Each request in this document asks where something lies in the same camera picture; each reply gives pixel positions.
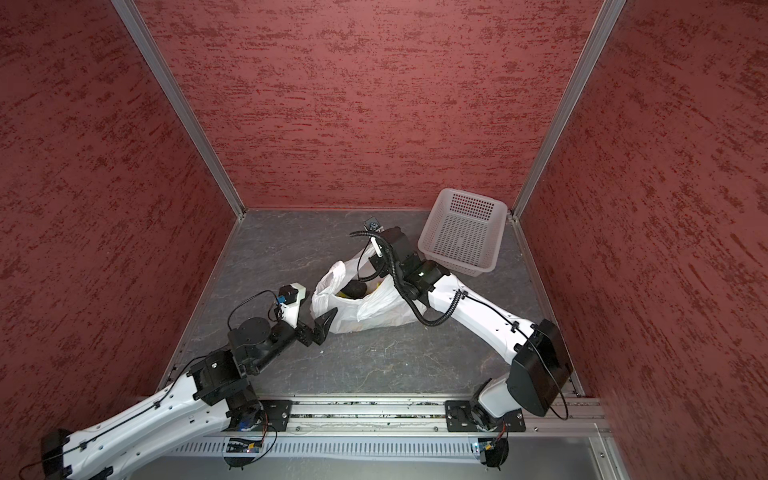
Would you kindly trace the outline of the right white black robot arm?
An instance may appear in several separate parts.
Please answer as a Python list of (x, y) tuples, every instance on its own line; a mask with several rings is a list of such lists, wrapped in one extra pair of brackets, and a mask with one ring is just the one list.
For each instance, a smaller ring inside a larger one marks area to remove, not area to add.
[(563, 387), (573, 373), (558, 327), (514, 315), (469, 288), (450, 270), (426, 260), (398, 227), (358, 230), (374, 246), (374, 272), (392, 281), (415, 319), (425, 327), (449, 320), (482, 339), (508, 364), (507, 374), (483, 383), (469, 401), (473, 423), (486, 431), (518, 410), (544, 417), (564, 401)]

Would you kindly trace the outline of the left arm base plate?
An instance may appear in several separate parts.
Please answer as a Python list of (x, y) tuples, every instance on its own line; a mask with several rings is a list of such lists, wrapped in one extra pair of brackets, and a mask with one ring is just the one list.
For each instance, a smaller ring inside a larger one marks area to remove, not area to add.
[(245, 407), (235, 423), (241, 432), (267, 432), (270, 428), (284, 432), (290, 419), (291, 400), (263, 399), (251, 402)]

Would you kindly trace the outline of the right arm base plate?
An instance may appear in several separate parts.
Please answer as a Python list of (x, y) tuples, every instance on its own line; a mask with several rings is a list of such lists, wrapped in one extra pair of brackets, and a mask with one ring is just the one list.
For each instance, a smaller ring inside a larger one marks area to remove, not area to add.
[(503, 416), (494, 417), (478, 402), (470, 400), (448, 400), (444, 404), (447, 430), (456, 432), (521, 433), (526, 431), (522, 410), (512, 410)]

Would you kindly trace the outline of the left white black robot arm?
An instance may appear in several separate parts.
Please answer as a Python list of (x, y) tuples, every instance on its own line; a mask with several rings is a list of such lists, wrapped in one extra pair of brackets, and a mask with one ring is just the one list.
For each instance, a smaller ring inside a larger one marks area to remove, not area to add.
[(47, 479), (117, 479), (198, 436), (241, 427), (267, 431), (251, 377), (295, 343), (322, 344), (337, 314), (331, 309), (313, 325), (254, 317), (229, 331), (229, 344), (194, 358), (153, 396), (86, 429), (57, 429), (41, 440)]

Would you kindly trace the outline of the white plastic bag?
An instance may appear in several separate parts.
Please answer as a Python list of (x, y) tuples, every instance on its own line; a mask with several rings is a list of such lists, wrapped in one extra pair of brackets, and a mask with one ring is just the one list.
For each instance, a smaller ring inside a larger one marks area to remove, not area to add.
[(337, 261), (315, 287), (310, 305), (313, 317), (317, 318), (334, 307), (338, 309), (330, 327), (331, 333), (354, 333), (417, 321), (390, 276), (377, 277), (383, 282), (373, 295), (363, 300), (345, 300), (336, 296), (350, 280), (358, 279), (358, 275), (366, 277), (375, 272), (369, 260), (371, 256), (376, 254), (372, 245), (368, 244), (350, 260)]

